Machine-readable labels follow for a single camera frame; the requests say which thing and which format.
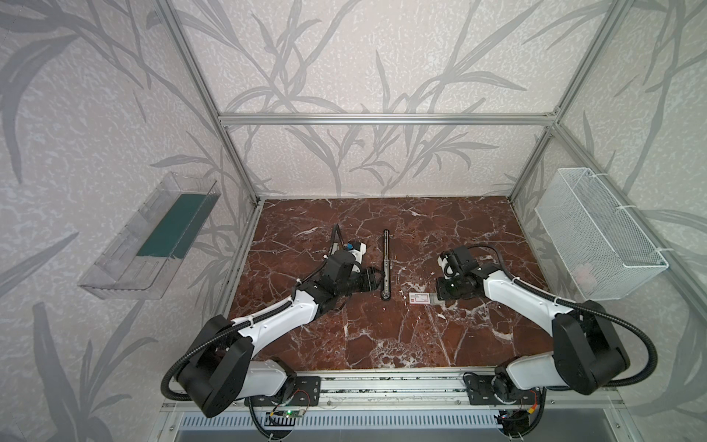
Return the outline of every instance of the white label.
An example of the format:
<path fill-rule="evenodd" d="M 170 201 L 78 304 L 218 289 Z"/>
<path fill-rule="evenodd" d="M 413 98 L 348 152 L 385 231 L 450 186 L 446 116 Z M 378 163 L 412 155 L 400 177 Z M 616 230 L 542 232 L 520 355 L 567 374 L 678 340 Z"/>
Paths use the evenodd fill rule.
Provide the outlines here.
<path fill-rule="evenodd" d="M 410 304 L 429 304 L 430 293 L 410 293 Z"/>

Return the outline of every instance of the brown marble table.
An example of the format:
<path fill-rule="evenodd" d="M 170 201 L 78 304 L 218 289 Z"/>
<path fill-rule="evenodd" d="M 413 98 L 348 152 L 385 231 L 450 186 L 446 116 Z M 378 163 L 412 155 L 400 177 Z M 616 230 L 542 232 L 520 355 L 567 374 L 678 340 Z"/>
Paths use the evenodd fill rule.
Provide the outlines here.
<path fill-rule="evenodd" d="M 545 286 L 504 197 L 268 200 L 255 231 L 230 317 L 289 295 L 328 248 L 332 224 L 368 246 L 363 266 L 382 263 L 391 232 L 392 299 L 354 294 L 343 309 L 299 327 L 263 349 L 293 369 L 495 366 L 551 349 L 551 337 L 515 311 L 479 298 L 445 306 L 410 305 L 410 291 L 435 291 L 437 256 L 461 244 L 497 245 L 509 270 Z M 473 250 L 480 260 L 490 251 Z"/>

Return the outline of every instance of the black metal tool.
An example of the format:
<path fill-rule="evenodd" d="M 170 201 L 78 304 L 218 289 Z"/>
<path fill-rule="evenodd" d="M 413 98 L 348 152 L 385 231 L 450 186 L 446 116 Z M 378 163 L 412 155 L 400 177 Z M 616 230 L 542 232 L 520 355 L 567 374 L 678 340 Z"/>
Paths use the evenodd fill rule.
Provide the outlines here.
<path fill-rule="evenodd" d="M 383 287 L 380 290 L 380 298 L 390 301 L 390 232 L 383 231 Z"/>

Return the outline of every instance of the wall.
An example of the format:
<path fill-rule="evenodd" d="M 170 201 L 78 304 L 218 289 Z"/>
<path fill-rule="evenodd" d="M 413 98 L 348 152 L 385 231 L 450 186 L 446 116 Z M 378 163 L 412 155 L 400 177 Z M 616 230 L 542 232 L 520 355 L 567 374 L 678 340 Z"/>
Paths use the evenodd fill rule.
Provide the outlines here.
<path fill-rule="evenodd" d="M 702 282 L 707 272 L 706 6 L 705 1 L 634 2 L 563 121 Z M 552 143 L 515 203 L 552 289 L 566 296 L 574 296 L 573 282 L 533 209 L 554 171 L 575 165 L 559 142 Z M 665 275 L 623 300 L 603 304 L 648 333 L 658 347 L 656 372 L 620 389 L 644 440 L 703 440 L 704 321 Z M 636 372 L 645 362 L 642 346 L 621 333 Z"/>
<path fill-rule="evenodd" d="M 144 440 L 252 211 L 151 2 L 0 4 L 0 440 Z M 168 171 L 222 195 L 159 301 L 77 287 Z"/>
<path fill-rule="evenodd" d="M 609 3 L 174 1 L 220 112 L 413 113 L 551 112 Z M 537 133 L 231 128 L 258 190 L 285 197 L 507 194 Z"/>

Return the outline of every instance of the white wire mesh basket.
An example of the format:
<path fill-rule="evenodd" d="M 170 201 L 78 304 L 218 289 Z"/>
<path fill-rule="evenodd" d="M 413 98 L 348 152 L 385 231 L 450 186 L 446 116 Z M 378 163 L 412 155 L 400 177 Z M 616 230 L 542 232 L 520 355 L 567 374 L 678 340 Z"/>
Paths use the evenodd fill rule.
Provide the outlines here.
<path fill-rule="evenodd" d="M 558 169 L 535 208 L 584 299 L 620 299 L 667 261 L 588 168 Z"/>

